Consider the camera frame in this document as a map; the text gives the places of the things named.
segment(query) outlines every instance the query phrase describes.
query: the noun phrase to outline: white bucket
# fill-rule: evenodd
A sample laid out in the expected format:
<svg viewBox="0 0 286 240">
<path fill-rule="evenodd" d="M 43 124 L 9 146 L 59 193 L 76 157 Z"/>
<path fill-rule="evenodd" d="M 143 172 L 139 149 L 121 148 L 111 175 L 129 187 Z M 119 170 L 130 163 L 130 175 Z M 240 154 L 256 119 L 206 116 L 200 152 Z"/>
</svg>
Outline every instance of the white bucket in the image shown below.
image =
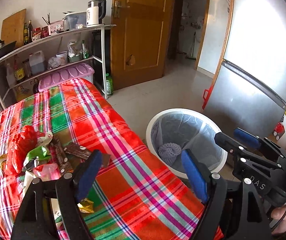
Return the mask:
<svg viewBox="0 0 286 240">
<path fill-rule="evenodd" d="M 173 119 L 172 123 L 173 123 L 174 129 L 172 131 L 167 131 L 167 132 L 162 131 L 162 127 L 164 128 L 166 126 L 171 126 L 171 119 Z M 189 135 L 187 136 L 187 141 L 184 143 L 182 142 L 182 138 L 184 138 L 184 136 L 181 131 L 187 131 L 187 130 L 189 130 Z M 199 154 L 198 150 L 194 150 L 195 146 L 197 146 L 198 144 L 197 142 L 199 141 L 203 143 L 203 147 L 208 146 L 209 148 L 213 149 L 213 151 L 209 151 L 211 152 L 211 154 L 209 154 L 209 157 L 211 157 L 212 159 L 216 158 L 216 162 L 213 162 L 212 160 L 214 164 L 211 165 L 207 163 L 207 166 L 211 167 L 210 170 L 212 173 L 219 172 L 223 168 L 226 162 L 227 152 L 223 150 L 222 148 L 220 148 L 219 146 L 217 146 L 214 142 L 214 135 L 218 132 L 221 132 L 220 128 L 211 119 L 209 119 L 203 114 L 200 114 L 198 112 L 195 112 L 189 109 L 181 109 L 181 108 L 168 109 L 154 116 L 152 120 L 150 121 L 150 123 L 148 124 L 147 130 L 146 130 L 147 147 L 149 148 L 151 153 L 157 156 L 176 176 L 178 176 L 179 178 L 187 179 L 187 175 L 185 173 L 168 166 L 159 157 L 157 153 L 158 148 L 162 144 L 170 143 L 170 142 L 179 144 L 182 147 L 182 149 L 184 149 L 184 147 L 187 144 L 189 144 L 189 146 L 193 146 L 192 152 L 194 154 L 196 152 L 195 157 L 197 158 L 197 160 L 200 162 L 203 162 L 202 160 L 198 158 L 200 157 L 200 155 L 197 156 Z M 166 135 L 166 133 L 178 134 L 178 137 L 181 137 L 181 140 L 178 139 L 180 142 L 175 141 L 175 138 L 178 138 L 176 136 L 174 136 L 175 137 L 174 139 L 171 139 L 172 141 L 167 141 L 169 140 L 169 138 Z"/>
</svg>

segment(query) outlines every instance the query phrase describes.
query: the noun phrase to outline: trash can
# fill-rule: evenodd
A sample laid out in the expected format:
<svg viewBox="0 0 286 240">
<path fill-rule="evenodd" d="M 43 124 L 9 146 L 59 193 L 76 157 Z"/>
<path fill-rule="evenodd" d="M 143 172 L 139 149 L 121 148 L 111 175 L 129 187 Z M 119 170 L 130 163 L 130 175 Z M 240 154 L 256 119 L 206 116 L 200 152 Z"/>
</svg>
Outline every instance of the trash can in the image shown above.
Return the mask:
<svg viewBox="0 0 286 240">
<path fill-rule="evenodd" d="M 179 178 L 187 179 L 181 163 L 181 154 L 169 166 L 158 154 L 164 144 L 179 145 L 177 147 L 181 150 L 191 149 L 196 159 L 204 163 L 212 173 L 219 172 L 227 158 L 227 152 L 214 141 L 215 134 L 220 131 L 219 127 L 203 114 L 188 109 L 169 109 L 154 116 L 148 124 L 147 147 Z"/>
</svg>

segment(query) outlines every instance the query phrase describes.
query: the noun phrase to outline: red plastic handle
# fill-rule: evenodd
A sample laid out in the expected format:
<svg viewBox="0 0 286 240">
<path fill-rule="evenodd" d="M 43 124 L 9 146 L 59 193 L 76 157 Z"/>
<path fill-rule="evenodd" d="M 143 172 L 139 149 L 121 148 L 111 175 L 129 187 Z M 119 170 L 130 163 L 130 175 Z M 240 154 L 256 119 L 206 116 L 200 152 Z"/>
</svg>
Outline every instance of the red plastic handle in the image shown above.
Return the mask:
<svg viewBox="0 0 286 240">
<path fill-rule="evenodd" d="M 208 94 L 209 94 L 209 90 L 208 90 L 208 89 L 205 89 L 205 90 L 204 90 L 204 93 L 203 93 L 203 99 L 204 99 L 204 101 L 206 100 Z"/>
</svg>

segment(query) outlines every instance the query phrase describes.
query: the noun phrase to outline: gray knitted item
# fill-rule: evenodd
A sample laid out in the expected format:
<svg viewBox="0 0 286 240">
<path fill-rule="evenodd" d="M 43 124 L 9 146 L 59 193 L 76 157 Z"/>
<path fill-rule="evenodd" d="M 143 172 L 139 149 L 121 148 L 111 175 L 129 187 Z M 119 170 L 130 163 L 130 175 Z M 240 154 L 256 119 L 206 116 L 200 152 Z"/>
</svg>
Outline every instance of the gray knitted item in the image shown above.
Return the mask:
<svg viewBox="0 0 286 240">
<path fill-rule="evenodd" d="M 172 166 L 176 157 L 181 154 L 182 148 L 176 143 L 165 143 L 158 150 L 159 157 L 167 165 Z"/>
</svg>

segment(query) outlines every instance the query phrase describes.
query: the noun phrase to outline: trash bag liner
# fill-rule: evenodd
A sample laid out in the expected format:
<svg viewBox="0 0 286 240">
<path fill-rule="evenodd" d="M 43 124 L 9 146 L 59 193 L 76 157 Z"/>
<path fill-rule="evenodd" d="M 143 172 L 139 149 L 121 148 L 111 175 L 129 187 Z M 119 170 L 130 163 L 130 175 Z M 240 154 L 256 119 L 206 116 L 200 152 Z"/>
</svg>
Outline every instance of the trash bag liner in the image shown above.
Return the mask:
<svg viewBox="0 0 286 240">
<path fill-rule="evenodd" d="M 182 150 L 191 149 L 196 159 L 210 171 L 223 159 L 222 149 L 214 142 L 216 132 L 203 120 L 189 114 L 170 114 L 158 120 L 151 130 L 151 141 L 155 152 L 164 143 L 176 143 Z M 185 173 L 178 155 L 173 169 Z"/>
</svg>

